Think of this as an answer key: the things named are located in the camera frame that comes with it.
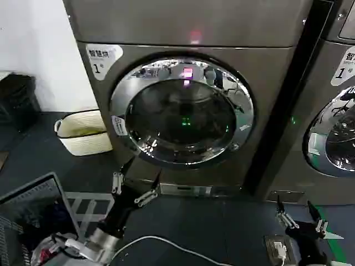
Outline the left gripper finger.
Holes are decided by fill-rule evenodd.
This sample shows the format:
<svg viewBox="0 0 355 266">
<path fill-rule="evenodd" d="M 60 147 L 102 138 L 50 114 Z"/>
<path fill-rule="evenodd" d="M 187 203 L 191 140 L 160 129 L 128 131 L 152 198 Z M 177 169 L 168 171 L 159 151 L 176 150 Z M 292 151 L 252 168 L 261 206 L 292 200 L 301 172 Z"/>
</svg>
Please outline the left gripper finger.
<svg viewBox="0 0 355 266">
<path fill-rule="evenodd" d="M 132 163 L 135 160 L 135 156 L 130 158 L 127 162 L 122 164 L 118 172 L 113 173 L 111 193 L 113 195 L 120 195 L 122 192 L 122 186 L 124 184 L 125 176 L 128 173 Z"/>
<path fill-rule="evenodd" d="M 150 201 L 156 199 L 157 196 L 160 194 L 160 176 L 161 176 L 161 170 L 158 172 L 153 184 L 151 185 L 150 190 L 143 193 L 140 197 L 134 200 L 134 204 L 137 207 L 144 207 Z"/>
</svg>

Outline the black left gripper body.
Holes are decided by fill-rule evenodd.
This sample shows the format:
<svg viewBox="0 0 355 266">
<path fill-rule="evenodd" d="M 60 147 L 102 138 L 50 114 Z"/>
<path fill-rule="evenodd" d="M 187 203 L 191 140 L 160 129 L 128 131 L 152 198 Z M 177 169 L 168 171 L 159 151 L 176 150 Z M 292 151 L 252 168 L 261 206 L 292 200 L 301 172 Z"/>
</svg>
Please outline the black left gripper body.
<svg viewBox="0 0 355 266">
<path fill-rule="evenodd" d="M 134 200 L 140 197 L 140 193 L 130 186 L 123 185 L 121 193 L 112 193 L 112 196 L 114 204 L 106 217 L 98 223 L 98 228 L 108 235 L 122 238 L 130 214 L 138 209 Z"/>
</svg>

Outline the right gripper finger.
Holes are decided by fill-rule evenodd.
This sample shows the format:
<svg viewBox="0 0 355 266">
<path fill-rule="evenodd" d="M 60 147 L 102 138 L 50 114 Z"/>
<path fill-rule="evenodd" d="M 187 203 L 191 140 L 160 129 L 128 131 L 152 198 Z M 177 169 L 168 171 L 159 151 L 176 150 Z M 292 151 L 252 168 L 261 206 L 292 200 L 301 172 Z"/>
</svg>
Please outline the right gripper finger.
<svg viewBox="0 0 355 266">
<path fill-rule="evenodd" d="M 314 221 L 314 223 L 310 225 L 309 238 L 325 239 L 328 221 L 322 218 L 319 210 L 311 203 L 311 201 L 307 201 L 307 205 L 309 213 Z"/>
<path fill-rule="evenodd" d="M 285 211 L 285 207 L 283 202 L 280 199 L 280 196 L 277 196 L 277 208 L 276 208 L 276 216 L 280 220 L 280 222 L 286 227 L 290 229 L 299 229 L 299 225 L 293 220 L 293 218 Z"/>
</svg>

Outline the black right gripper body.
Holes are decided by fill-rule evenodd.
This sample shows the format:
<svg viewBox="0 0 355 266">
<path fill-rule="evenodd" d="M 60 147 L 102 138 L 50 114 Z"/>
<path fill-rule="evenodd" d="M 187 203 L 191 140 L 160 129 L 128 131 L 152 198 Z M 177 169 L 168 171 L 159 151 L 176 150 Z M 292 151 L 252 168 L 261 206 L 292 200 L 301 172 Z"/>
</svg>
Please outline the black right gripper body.
<svg viewBox="0 0 355 266">
<path fill-rule="evenodd" d="M 285 233 L 296 242 L 315 242 L 318 239 L 310 239 L 310 225 L 314 222 L 295 221 L 299 225 L 299 229 L 286 228 Z"/>
</svg>

